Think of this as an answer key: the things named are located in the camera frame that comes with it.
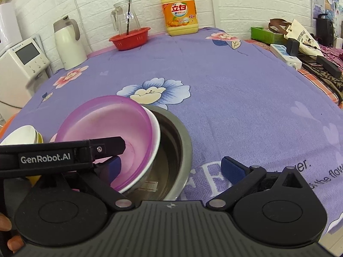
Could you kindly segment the yellow plastic plate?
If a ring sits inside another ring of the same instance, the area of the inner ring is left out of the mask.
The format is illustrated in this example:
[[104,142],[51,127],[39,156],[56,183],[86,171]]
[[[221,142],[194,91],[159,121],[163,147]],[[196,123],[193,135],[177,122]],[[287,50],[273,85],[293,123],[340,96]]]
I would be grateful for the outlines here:
[[[44,140],[43,140],[42,135],[38,131],[36,131],[36,135],[37,135],[37,143],[39,143],[39,144],[43,143]],[[36,156],[36,160],[38,163],[41,161],[41,159],[42,159],[42,157]],[[40,177],[41,177],[40,175],[28,176],[27,179],[30,181],[31,186],[33,187],[36,184],[36,182],[39,180]]]

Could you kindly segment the small white plate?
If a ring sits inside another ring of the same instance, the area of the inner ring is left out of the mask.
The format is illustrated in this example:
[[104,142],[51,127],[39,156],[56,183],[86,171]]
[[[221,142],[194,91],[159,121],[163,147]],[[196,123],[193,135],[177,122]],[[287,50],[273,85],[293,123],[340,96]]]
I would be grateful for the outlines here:
[[1,141],[1,146],[30,145],[38,141],[38,132],[31,125],[24,125],[11,132]]

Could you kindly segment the purple plastic bowl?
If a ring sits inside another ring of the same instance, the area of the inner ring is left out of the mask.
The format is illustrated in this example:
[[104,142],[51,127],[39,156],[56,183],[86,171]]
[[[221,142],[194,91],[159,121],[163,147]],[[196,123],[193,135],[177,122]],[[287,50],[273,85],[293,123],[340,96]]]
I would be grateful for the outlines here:
[[75,141],[120,136],[143,139],[141,160],[150,151],[152,127],[145,109],[122,96],[102,96],[76,108],[62,123],[55,141]]

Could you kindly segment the white red patterned bowl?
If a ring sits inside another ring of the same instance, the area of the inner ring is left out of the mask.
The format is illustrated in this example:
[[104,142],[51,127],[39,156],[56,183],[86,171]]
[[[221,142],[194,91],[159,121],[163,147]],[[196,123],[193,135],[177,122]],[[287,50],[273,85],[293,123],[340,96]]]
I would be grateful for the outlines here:
[[126,149],[124,153],[120,155],[122,170],[118,177],[110,184],[112,188],[122,194],[130,193],[144,184],[150,174],[159,149],[160,125],[158,119],[148,107],[144,106],[143,108],[149,117],[152,127],[152,137],[149,146],[150,151],[149,155],[144,160],[141,160],[141,149],[144,145],[142,137],[124,138]]

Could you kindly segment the stainless steel bowl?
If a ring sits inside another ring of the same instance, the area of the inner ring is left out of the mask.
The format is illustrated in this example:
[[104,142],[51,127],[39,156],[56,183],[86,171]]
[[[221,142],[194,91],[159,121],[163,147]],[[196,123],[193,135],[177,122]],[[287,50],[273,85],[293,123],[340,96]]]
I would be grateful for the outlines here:
[[136,205],[143,200],[175,201],[183,191],[193,162],[193,147],[184,124],[170,111],[147,106],[160,125],[160,144],[149,174],[124,193]]

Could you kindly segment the purple floral tablecloth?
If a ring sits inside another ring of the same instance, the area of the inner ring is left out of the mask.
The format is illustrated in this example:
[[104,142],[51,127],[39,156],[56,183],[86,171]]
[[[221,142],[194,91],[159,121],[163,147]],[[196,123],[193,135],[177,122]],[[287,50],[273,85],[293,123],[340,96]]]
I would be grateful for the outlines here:
[[129,51],[109,49],[74,72],[58,71],[18,113],[9,131],[34,126],[50,140],[77,107],[119,95],[176,115],[193,144],[181,198],[208,200],[229,186],[220,160],[280,171],[294,166],[326,209],[331,230],[342,223],[342,110],[271,52],[214,39],[216,28],[160,34]]

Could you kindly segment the white countertop appliance with screen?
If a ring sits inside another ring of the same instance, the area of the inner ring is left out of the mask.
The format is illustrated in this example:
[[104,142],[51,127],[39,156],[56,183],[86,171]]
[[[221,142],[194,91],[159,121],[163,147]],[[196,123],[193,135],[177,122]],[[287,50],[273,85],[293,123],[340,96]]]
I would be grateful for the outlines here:
[[49,79],[50,61],[35,39],[28,38],[1,56],[1,117],[18,113]]

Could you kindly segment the red plastic basket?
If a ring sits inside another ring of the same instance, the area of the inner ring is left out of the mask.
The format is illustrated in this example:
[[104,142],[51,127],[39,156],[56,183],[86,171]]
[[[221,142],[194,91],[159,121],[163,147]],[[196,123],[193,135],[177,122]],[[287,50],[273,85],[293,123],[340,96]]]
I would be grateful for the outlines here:
[[111,37],[109,42],[119,51],[127,51],[137,48],[148,42],[148,32],[150,27],[142,27],[139,30],[130,31],[129,34],[119,34]]

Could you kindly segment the white thermos jug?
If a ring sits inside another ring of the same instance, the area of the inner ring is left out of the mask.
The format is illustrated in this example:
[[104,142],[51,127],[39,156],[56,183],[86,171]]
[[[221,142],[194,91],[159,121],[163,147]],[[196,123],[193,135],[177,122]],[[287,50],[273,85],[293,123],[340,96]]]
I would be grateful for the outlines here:
[[74,19],[65,15],[54,22],[53,31],[56,49],[65,70],[73,69],[87,60],[80,29]]

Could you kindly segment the white water purifier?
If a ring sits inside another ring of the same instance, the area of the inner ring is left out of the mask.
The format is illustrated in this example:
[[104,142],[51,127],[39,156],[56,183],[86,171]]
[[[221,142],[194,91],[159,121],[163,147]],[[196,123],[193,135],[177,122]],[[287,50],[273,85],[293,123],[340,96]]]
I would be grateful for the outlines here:
[[0,5],[0,55],[23,41],[17,22],[14,6],[11,3]]

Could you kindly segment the glass pitcher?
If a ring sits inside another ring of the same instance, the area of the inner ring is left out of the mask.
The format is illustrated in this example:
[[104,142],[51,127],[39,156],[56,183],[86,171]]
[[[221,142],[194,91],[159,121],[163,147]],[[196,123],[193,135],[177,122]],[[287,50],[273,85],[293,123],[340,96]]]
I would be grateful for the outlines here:
[[[126,34],[127,10],[128,10],[128,0],[115,3],[114,10],[111,11],[110,17],[113,23],[113,27],[119,34]],[[130,19],[129,32],[133,30],[139,30],[141,28],[138,17],[134,11],[132,0],[131,0],[130,11],[131,11],[131,19]]]

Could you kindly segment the white power strip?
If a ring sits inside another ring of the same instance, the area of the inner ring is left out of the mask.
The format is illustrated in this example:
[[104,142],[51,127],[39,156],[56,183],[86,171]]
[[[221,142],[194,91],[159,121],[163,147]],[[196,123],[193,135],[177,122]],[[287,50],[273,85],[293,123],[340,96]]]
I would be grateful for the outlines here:
[[280,44],[271,44],[270,51],[278,59],[286,63],[288,66],[294,67],[296,70],[302,68],[302,62],[296,56],[290,56],[287,53],[287,48]]

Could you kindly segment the black rectangular box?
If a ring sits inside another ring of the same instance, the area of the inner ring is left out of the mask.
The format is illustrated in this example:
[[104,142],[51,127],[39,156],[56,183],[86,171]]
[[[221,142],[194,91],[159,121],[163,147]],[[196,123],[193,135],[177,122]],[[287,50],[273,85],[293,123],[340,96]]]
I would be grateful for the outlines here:
[[334,78],[340,79],[342,76],[342,72],[338,68],[337,65],[335,65],[333,62],[327,60],[324,56],[317,56],[316,62],[318,64],[321,64],[324,69],[327,70],[328,73],[330,73]]

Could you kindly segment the green box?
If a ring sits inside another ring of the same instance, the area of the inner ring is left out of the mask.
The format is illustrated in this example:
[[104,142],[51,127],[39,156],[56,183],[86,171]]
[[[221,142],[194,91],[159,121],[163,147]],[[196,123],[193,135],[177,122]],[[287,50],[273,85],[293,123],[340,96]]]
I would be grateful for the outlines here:
[[265,43],[267,45],[284,45],[286,43],[286,39],[282,34],[273,33],[269,29],[265,29],[263,27],[251,27],[251,39]]

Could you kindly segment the cream tote bag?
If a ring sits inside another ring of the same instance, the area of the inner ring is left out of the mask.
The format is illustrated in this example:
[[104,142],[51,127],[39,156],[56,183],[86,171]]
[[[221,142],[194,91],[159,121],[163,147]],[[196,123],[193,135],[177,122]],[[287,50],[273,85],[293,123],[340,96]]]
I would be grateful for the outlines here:
[[282,34],[285,39],[297,40],[301,53],[311,57],[323,56],[318,42],[296,19],[292,22],[284,19],[270,19],[268,28],[274,33]]

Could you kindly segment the black stirring stick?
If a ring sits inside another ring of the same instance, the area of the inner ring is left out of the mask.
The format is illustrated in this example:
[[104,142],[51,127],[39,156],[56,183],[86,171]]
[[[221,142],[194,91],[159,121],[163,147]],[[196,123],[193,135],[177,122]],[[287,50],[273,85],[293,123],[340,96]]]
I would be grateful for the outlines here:
[[128,10],[127,10],[127,29],[126,29],[126,35],[129,34],[130,29],[130,19],[131,19],[131,0],[128,0]]

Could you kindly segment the yellow dish soap bottle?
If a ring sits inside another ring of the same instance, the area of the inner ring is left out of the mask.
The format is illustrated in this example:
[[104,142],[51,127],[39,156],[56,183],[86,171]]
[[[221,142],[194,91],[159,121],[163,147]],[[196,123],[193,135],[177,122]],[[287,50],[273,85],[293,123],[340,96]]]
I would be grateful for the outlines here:
[[195,0],[161,0],[166,31],[170,36],[199,30]]

